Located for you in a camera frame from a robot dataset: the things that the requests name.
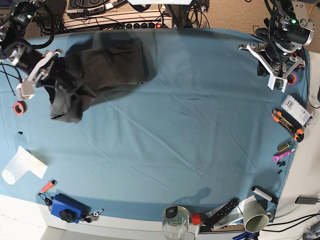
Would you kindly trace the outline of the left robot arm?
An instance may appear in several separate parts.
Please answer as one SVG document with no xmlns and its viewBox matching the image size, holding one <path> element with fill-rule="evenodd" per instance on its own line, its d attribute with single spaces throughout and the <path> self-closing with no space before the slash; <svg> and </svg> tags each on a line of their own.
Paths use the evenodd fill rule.
<svg viewBox="0 0 320 240">
<path fill-rule="evenodd" d="M 297 50 L 308 46 L 314 36 L 315 26 L 309 19 L 306 4 L 318 0 L 266 0 L 270 18 L 263 20 L 265 27 L 257 28 L 255 35 L 264 40 L 261 55 L 274 74 L 283 77 L 287 61 Z"/>
</svg>

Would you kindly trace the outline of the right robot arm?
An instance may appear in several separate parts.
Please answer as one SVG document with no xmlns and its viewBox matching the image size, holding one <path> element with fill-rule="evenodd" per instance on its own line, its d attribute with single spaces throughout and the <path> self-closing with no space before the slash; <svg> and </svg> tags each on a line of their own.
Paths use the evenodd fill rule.
<svg viewBox="0 0 320 240">
<path fill-rule="evenodd" d="M 26 28 L 33 20 L 38 9 L 44 8 L 48 13 L 50 37 L 42 44 L 31 44 L 24 39 Z M 16 93 L 22 99 L 30 99 L 34 95 L 34 87 L 46 87 L 72 91 L 75 86 L 62 74 L 63 67 L 58 58 L 60 49 L 47 50 L 55 37 L 55 18 L 44 0 L 14 0 L 4 18 L 0 21 L 0 60 L 9 61 L 8 66 L 18 73 Z"/>
</svg>

